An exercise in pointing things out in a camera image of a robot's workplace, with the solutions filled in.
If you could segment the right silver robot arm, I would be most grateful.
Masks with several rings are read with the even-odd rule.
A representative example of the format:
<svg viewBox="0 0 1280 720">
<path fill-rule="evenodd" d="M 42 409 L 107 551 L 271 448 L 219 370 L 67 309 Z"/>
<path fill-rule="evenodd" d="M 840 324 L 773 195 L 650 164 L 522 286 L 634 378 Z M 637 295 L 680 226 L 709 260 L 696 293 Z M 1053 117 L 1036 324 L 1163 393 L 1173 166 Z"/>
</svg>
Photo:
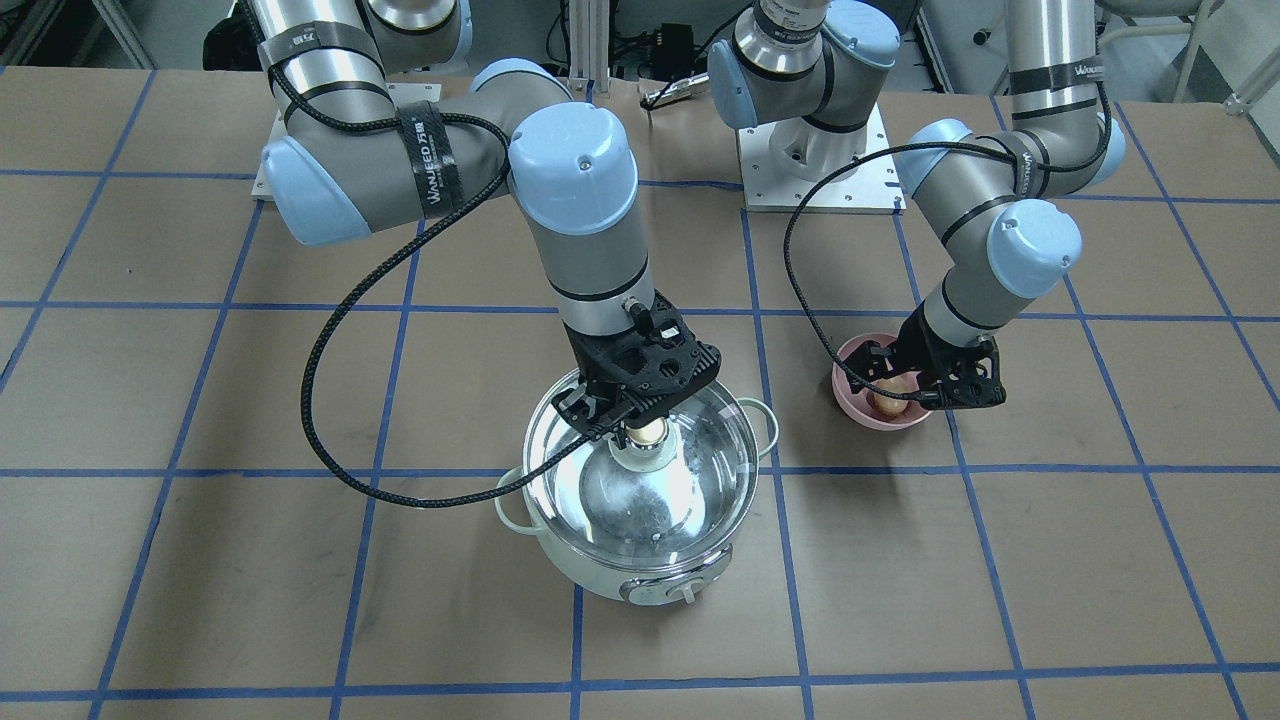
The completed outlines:
<svg viewBox="0 0 1280 720">
<path fill-rule="evenodd" d="M 440 102 L 387 76 L 458 55 L 462 1 L 247 1 L 284 126 L 261 168 L 292 234 L 319 246 L 411 222 L 457 222 L 511 195 L 556 295 L 579 379 L 575 428 L 639 428 L 710 384 L 719 352 L 657 292 L 637 164 L 620 119 L 535 61 L 484 68 Z"/>
</svg>

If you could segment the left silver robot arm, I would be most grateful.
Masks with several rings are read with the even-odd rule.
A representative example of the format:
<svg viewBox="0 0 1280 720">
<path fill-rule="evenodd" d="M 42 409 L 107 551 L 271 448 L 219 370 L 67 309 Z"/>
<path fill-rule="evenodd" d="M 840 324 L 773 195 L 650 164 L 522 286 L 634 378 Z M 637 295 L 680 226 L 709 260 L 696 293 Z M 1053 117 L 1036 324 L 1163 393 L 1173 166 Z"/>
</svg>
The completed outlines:
<svg viewBox="0 0 1280 720">
<path fill-rule="evenodd" d="M 851 391 L 927 410 L 1006 398 L 996 333 L 1076 263 L 1076 223 L 1053 199 L 1107 179 L 1125 138 L 1105 92 L 1091 1 L 1010 1 L 1006 131 L 936 120 L 884 150 L 952 265 L 893 341 L 826 351 Z M 860 170 L 870 113 L 899 55 L 893 22 L 861 1 L 754 1 L 707 69 L 719 118 L 773 126 L 772 150 L 810 182 L 801 204 Z"/>
</svg>

